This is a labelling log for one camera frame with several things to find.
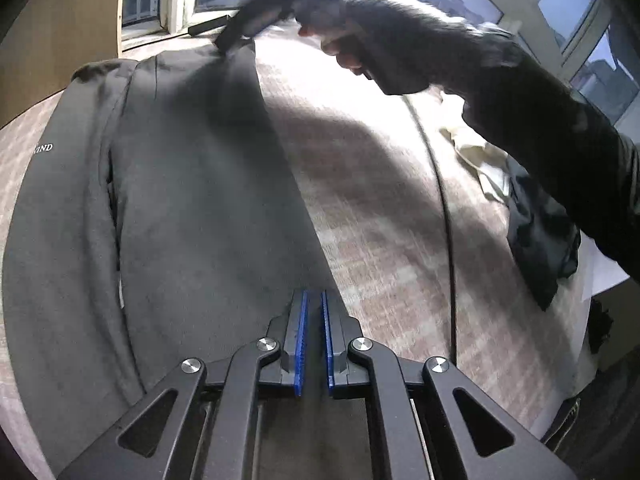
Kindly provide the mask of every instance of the black cable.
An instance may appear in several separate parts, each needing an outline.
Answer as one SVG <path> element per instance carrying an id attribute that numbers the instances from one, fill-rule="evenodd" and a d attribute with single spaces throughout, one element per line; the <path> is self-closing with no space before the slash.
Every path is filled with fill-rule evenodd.
<path id="1" fill-rule="evenodd" d="M 414 120 L 415 126 L 420 132 L 422 142 L 427 148 L 429 160 L 433 167 L 433 173 L 436 175 L 436 182 L 438 183 L 438 191 L 440 192 L 440 202 L 442 203 L 442 216 L 444 217 L 444 232 L 447 239 L 447 254 L 449 256 L 449 307 L 450 307 L 450 328 L 451 328 L 451 346 L 449 350 L 449 360 L 454 366 L 458 366 L 458 334 L 456 329 L 456 269 L 453 261 L 453 235 L 451 233 L 451 216 L 449 213 L 449 205 L 447 205 L 447 196 L 444 192 L 444 181 L 442 180 L 442 174 L 440 173 L 440 167 L 436 160 L 436 155 L 433 153 L 433 148 L 429 141 L 429 137 L 422 127 L 422 122 L 418 116 L 418 112 L 415 110 L 414 104 L 409 100 L 406 95 L 402 96 L 404 104 L 409 109 L 409 113 Z"/>

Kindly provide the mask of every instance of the blue gripper pad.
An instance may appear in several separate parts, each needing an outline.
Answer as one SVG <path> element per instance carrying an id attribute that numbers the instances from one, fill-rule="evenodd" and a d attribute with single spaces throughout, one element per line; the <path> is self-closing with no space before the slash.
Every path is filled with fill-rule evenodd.
<path id="1" fill-rule="evenodd" d="M 305 383 L 305 351 L 306 351 L 306 329 L 308 320 L 308 297 L 306 290 L 302 293 L 300 304 L 300 318 L 298 319 L 298 334 L 296 336 L 296 364 L 293 379 L 293 389 L 299 397 L 302 395 L 302 386 Z"/>
<path id="2" fill-rule="evenodd" d="M 329 326 L 329 305 L 326 291 L 322 292 L 322 318 L 324 319 L 324 342 L 326 344 L 326 382 L 329 386 L 329 394 L 334 389 L 334 346 L 331 341 L 331 328 Z"/>

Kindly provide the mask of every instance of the wall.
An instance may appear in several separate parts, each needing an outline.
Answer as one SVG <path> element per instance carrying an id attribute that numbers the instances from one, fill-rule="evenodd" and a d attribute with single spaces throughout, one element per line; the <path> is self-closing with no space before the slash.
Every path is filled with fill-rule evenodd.
<path id="1" fill-rule="evenodd" d="M 620 117 L 616 123 L 616 129 L 621 134 L 631 137 L 635 143 L 640 142 L 640 93 Z"/>
<path id="2" fill-rule="evenodd" d="M 119 57 L 122 0 L 29 0 L 0 43 L 0 127 L 63 89 L 85 63 Z"/>
<path id="3" fill-rule="evenodd" d="M 613 318 L 610 338 L 602 346 L 598 359 L 600 370 L 606 370 L 640 345 L 640 285 L 626 280 L 597 298 Z"/>

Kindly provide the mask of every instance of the black sleeve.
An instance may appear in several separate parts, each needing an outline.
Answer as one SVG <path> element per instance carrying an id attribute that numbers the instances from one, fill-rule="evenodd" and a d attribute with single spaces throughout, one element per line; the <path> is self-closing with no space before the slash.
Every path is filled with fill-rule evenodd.
<path id="1" fill-rule="evenodd" d="M 481 68 L 463 93 L 464 120 L 519 161 L 605 255 L 640 280 L 638 147 L 506 41 L 510 62 Z"/>

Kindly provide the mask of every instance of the metal screw head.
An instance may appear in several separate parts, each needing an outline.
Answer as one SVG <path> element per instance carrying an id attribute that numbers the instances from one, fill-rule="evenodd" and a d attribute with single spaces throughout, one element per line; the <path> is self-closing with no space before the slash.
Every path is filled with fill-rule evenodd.
<path id="1" fill-rule="evenodd" d="M 255 345 L 261 352 L 268 352 L 276 348 L 278 343 L 276 343 L 275 339 L 271 339 L 270 337 L 263 337 L 262 339 L 258 339 L 258 342 Z"/>
<path id="2" fill-rule="evenodd" d="M 356 339 L 351 341 L 351 346 L 353 346 L 356 350 L 366 352 L 367 350 L 371 350 L 373 341 L 367 337 L 357 337 Z"/>
<path id="3" fill-rule="evenodd" d="M 202 367 L 202 363 L 195 358 L 185 359 L 182 361 L 180 368 L 186 374 L 194 374 Z"/>
<path id="4" fill-rule="evenodd" d="M 442 374 L 449 370 L 449 361 L 440 356 L 430 357 L 429 359 L 427 359 L 427 366 L 432 372 Z"/>

